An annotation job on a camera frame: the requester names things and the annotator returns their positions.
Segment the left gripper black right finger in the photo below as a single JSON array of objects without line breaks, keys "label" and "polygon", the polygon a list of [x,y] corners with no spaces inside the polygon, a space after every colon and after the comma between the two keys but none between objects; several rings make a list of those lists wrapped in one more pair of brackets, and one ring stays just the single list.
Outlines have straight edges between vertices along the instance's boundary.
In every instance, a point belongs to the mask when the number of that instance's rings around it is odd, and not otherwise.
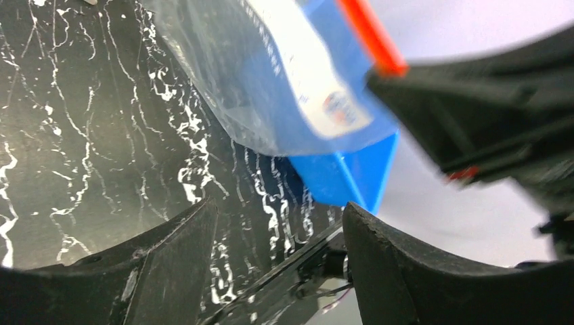
[{"label": "left gripper black right finger", "polygon": [[364,324],[572,324],[573,260],[498,267],[425,243],[350,202],[343,213]]}]

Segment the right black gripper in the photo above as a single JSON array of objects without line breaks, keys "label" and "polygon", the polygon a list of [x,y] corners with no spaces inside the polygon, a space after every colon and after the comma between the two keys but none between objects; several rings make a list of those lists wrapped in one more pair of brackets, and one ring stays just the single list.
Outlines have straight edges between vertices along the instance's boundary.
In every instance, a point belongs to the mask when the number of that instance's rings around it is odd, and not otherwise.
[{"label": "right black gripper", "polygon": [[477,60],[368,75],[368,89],[449,178],[513,178],[550,215],[539,232],[573,257],[573,28]]}]

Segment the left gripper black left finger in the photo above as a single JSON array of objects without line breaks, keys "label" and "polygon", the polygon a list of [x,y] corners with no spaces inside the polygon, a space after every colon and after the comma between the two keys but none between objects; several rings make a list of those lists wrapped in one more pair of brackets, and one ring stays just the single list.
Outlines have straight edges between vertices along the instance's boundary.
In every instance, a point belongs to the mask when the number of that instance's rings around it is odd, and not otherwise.
[{"label": "left gripper black left finger", "polygon": [[213,200],[71,265],[1,269],[2,324],[195,324],[218,211]]}]

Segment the clear zip bag orange zipper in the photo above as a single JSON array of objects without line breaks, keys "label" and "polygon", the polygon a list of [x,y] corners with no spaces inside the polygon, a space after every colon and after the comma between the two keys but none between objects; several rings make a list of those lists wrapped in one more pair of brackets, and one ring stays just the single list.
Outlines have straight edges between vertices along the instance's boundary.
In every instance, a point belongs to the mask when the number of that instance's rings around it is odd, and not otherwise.
[{"label": "clear zip bag orange zipper", "polygon": [[270,156],[354,152],[396,132],[337,1],[144,1],[237,143]]}]

